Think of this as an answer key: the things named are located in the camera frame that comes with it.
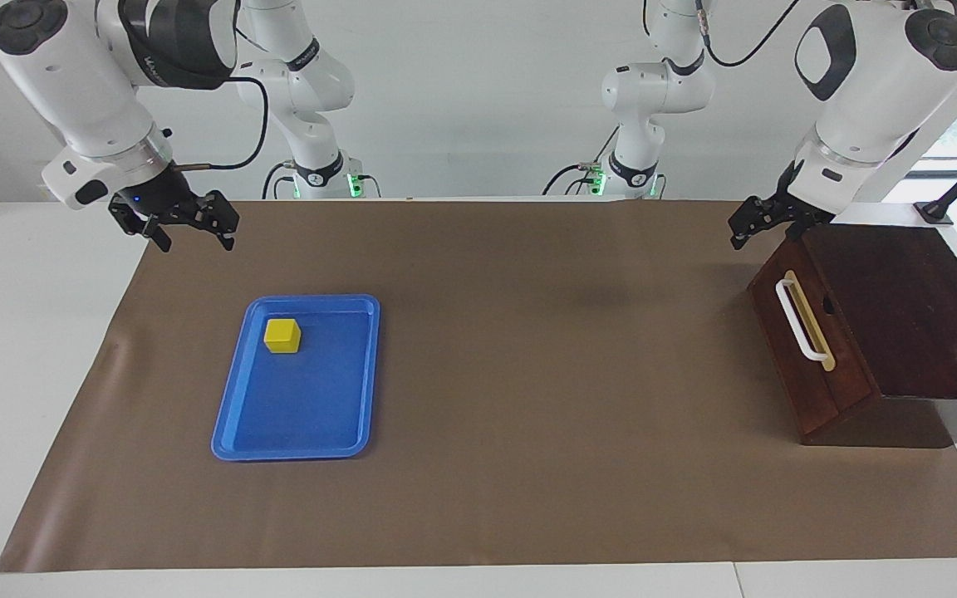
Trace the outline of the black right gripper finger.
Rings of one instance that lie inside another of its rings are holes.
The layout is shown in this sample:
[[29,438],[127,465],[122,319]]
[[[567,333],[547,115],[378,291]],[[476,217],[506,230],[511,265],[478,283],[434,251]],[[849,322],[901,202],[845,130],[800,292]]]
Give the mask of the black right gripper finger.
[[228,252],[234,249],[239,215],[221,192],[209,192],[196,199],[196,228],[216,236]]
[[141,236],[154,243],[160,251],[170,251],[171,239],[156,217],[142,219],[132,208],[109,208],[109,213],[125,234]]

